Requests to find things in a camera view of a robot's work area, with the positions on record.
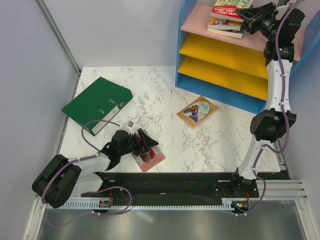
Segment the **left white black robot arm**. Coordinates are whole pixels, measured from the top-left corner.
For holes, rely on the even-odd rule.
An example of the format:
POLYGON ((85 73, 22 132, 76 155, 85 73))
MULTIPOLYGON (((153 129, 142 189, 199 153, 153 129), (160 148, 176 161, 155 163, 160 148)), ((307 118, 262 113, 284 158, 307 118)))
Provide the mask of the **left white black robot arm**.
POLYGON ((142 129, 137 133, 117 130, 111 141, 99 152, 81 158, 54 156, 32 183, 31 189, 41 197, 44 204, 57 209, 70 197, 94 192, 99 197, 110 191, 108 182, 99 177, 100 172, 113 169, 121 157, 133 154, 145 155, 159 143, 142 129))

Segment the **purple Roald Dahl book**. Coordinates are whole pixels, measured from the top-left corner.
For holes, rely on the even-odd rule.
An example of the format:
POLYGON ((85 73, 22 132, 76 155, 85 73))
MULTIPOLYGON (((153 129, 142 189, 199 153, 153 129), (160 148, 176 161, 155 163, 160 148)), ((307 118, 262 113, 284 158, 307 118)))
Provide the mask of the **purple Roald Dahl book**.
POLYGON ((216 30, 234 30, 239 31, 241 29, 241 23, 238 21, 228 20, 228 19, 221 19, 217 17, 211 17, 208 23, 209 29, 216 29, 216 30))

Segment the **blue Nineteen Eighty-Four book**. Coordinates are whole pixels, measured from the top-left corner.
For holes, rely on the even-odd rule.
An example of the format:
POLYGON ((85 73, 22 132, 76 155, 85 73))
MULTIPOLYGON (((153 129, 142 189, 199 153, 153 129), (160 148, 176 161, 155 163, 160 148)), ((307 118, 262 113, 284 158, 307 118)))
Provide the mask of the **blue Nineteen Eighty-Four book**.
POLYGON ((214 28, 207 28, 208 32, 219 34, 222 36, 232 37, 236 39, 241 39, 244 34, 244 28, 241 26, 240 30, 219 30, 214 28))

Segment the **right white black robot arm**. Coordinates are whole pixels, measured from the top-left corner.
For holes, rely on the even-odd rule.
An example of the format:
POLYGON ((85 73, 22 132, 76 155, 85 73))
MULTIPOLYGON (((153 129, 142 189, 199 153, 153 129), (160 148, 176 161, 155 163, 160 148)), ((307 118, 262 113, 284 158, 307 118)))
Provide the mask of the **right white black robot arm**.
POLYGON ((290 127, 296 122, 297 116, 291 112, 289 102, 289 80, 295 56, 293 40, 305 18, 298 9, 300 3, 299 0, 287 0, 281 19, 276 18, 279 8, 272 2, 260 7, 236 9, 249 34, 260 32, 267 38, 263 56, 268 84, 265 107, 251 120, 252 139, 247 154, 229 184, 229 191, 235 197, 255 188, 263 154, 267 150, 275 153, 271 144, 282 136, 288 138, 290 127))

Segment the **orange Hello book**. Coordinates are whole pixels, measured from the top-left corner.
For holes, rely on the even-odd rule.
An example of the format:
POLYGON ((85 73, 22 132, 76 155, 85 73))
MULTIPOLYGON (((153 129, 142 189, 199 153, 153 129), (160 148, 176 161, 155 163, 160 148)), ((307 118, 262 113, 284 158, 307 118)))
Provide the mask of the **orange Hello book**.
POLYGON ((203 96, 198 97, 192 103, 177 113, 189 127, 195 128, 206 118, 215 113, 219 107, 203 96))

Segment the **red Treehouse book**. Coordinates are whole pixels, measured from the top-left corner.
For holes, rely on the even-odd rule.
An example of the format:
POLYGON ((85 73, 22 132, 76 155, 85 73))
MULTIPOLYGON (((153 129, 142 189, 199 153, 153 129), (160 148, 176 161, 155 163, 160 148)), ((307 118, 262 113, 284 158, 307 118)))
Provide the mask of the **red Treehouse book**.
POLYGON ((252 0, 217 0, 211 9, 210 15, 219 19, 242 22, 236 9, 247 9, 252 5, 252 0))

